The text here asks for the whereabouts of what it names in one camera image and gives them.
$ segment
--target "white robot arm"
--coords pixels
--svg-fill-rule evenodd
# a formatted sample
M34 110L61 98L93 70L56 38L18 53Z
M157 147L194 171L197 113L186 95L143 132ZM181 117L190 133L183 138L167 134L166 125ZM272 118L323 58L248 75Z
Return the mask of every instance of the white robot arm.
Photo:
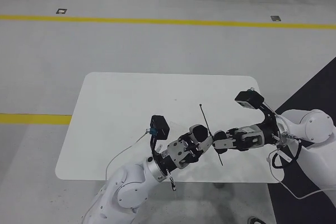
M163 116L154 115L151 128L147 129L147 133L152 135L152 156L138 164L120 167L96 195L82 223L130 224L139 206L148 199L149 192L156 185L170 177L175 190L170 172L197 162L213 142L204 126L197 124L189 130L171 142L166 150L158 153L155 151L156 141L167 139L169 127Z

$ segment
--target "gray floor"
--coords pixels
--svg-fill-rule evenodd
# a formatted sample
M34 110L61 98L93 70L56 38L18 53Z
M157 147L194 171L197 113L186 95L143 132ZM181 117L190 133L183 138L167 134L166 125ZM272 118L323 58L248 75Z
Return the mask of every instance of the gray floor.
M336 24L336 0L0 0L0 14ZM277 108L336 56L336 31L0 21L0 113L72 114L93 71L254 77ZM67 126L0 124L0 224L78 223L100 181L55 165ZM275 223L265 184L160 185L135 223Z

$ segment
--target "cable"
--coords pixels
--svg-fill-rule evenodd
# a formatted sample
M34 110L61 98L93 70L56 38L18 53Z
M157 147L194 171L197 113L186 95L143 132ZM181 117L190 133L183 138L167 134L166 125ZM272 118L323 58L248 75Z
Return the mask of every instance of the cable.
M123 151L121 151L119 154L117 154L115 157L113 157L113 158L111 159L111 161L108 163L108 165L107 165L107 167L106 167L105 185L106 185L106 182L107 182L107 171L108 171L108 167L111 165L111 163L113 162L113 160L114 160L115 158L117 158L119 155L121 155L123 152L125 152L126 150L132 148L135 144L137 144L137 142L139 142L144 136L146 136L146 134L147 134L147 133L145 133L144 135L142 135L136 142L133 143L133 145L131 145L131 146L125 148ZM88 214L88 213L90 212L90 210L95 206L95 204L98 202L99 199L100 199L100 197L98 196L97 199L95 200L95 202L94 202L94 203L91 205L91 207L87 210L87 212L85 213L85 215L82 216L81 224L83 224L83 222L84 222L84 220L85 220L87 214Z
M273 166L273 168L275 168L275 169L284 169L284 168L287 168L288 166L290 166L291 164L293 164L298 159L298 156L300 155L300 152L301 152L301 149L302 149L302 143L301 143L300 139L298 139L298 138L294 138L294 139L298 141L298 147L297 147L296 155L293 156L292 160L289 163L287 163L285 165L277 166L277 165L275 165L275 160L278 157L278 154L275 153L275 155L273 156L273 160L272 160L272 166Z
M268 158L267 158L267 161L268 161L268 163L269 163L269 168L270 168L270 173L271 173L271 175L273 176L273 178L275 179L275 180L277 180L280 184L282 184L283 186L284 186L284 188L286 188L289 192L290 192L290 194L292 195L292 196L294 196L296 199L298 199L298 200L302 200L302 199L304 199L304 198L307 198L307 197L309 197L309 196L311 196L311 195L313 195L313 194L316 194L316 193L318 193L318 192L327 192L327 191L330 191L330 190L333 190L333 191L336 191L336 189L333 189L333 188L327 188L327 189L322 189L322 190L317 190L317 191L314 191L314 192L311 192L310 194L306 194L305 196L303 196L303 197L298 197L298 196L296 196L285 184L283 184L280 180L278 180L275 176L274 176L274 174L273 174L273 170L272 170L272 165L271 165L271 159L270 159L270 156L271 156L271 154L272 153L274 153L274 152L277 152L277 151L279 151L279 150L274 150L274 151L272 151L271 153L269 153L269 156L268 156Z
M115 157L113 157L113 159L108 163L107 167L106 167L106 175L105 175L105 181L107 181L107 170L108 167L110 166L110 164L112 163L112 161L117 158L119 155L121 155L123 152L125 152L126 150L130 149L132 146L134 146L135 144L137 144L137 142L139 142L144 136L146 136L147 133L145 133L144 135L142 135L136 142L133 143L133 145L125 148L123 151L121 151L119 154L117 154Z

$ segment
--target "white cable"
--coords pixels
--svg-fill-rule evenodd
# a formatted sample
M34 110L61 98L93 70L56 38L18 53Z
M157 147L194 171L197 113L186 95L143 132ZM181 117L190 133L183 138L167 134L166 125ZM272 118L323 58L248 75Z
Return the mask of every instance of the white cable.
M298 197L298 196L296 196L296 195L294 195L294 193L285 185L285 184L283 184L280 180L278 180L275 176L274 176L274 174L273 174L273 170L272 170L272 166L271 166L271 159L270 159L270 156L271 156L271 154L272 153L274 153L274 152L277 152L277 151L279 151L279 150L274 150L274 151L272 151L271 153L269 153L269 156L268 156L268 158L267 158L267 161L268 161L268 163L269 163L269 168L270 168L270 173L271 173L271 175L273 176L273 178L274 179L276 179L280 184L282 184L290 193L291 193L291 195L292 196L294 196L296 199L298 199L298 200L301 200L301 199L304 199L304 198L307 198L308 196L311 196L311 195L313 195L313 194L316 194L316 193L318 193L318 192L327 192L327 191L329 191L329 190L333 190L333 191L336 191L336 189L333 189L333 188L327 188L327 189L322 189L322 190L317 190L317 191L315 191L315 192L311 192L310 194L306 194L305 196L303 196L303 197Z
M125 148L123 151L121 151L119 154L117 154L115 157L113 157L113 158L111 159L111 161L108 163L108 165L107 165L107 167L106 167L105 185L106 185L106 182L107 182L107 171L108 171L108 167L109 167L110 164L113 162L113 160L114 160L115 158L117 158L119 155L121 155L123 152L125 152L126 150L132 148L135 144L137 144L137 142L139 142L144 136L146 136L146 134L147 134L147 133L145 133L144 135L142 135L136 142L133 143L133 145L131 145L131 146ZM90 210L95 206L95 204L98 202L99 199L100 199L100 197L98 196L97 199L95 200L95 202L94 202L94 203L91 205L91 207L87 210L87 212L85 213L85 215L82 216L81 224L83 224L83 222L84 222L84 220L85 220L87 214L88 214L88 213L90 212Z

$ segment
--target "black cable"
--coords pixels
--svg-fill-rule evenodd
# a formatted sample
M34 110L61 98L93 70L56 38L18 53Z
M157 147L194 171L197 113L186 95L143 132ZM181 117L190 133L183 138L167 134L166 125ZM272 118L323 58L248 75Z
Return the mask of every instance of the black cable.
M281 165L281 166L275 165L275 160L278 157L278 153L275 153L275 155L273 156L273 159L272 159L272 164L271 164L273 166L273 168L275 168L275 169L284 169L284 168L287 168L287 167L289 167L291 164L293 164L298 159L298 156L300 155L300 152L301 152L301 149L302 149L302 143L301 143L300 139L298 139L298 138L294 138L294 139L298 141L298 148L297 148L296 155L292 158L291 162L289 162L289 163L287 163L285 165Z
M220 158L220 154L219 154L219 153L218 153L218 156L219 156L220 163L221 163L222 166L223 166L223 162L222 162L222 159Z
M213 137L213 135L212 135L212 133L211 133L211 130L209 129L208 122L207 122L207 120L206 120L206 115L205 115L204 112L203 112L202 104L199 104L199 106L200 106L200 110L202 111L204 120L206 121L208 132L209 132L209 134Z

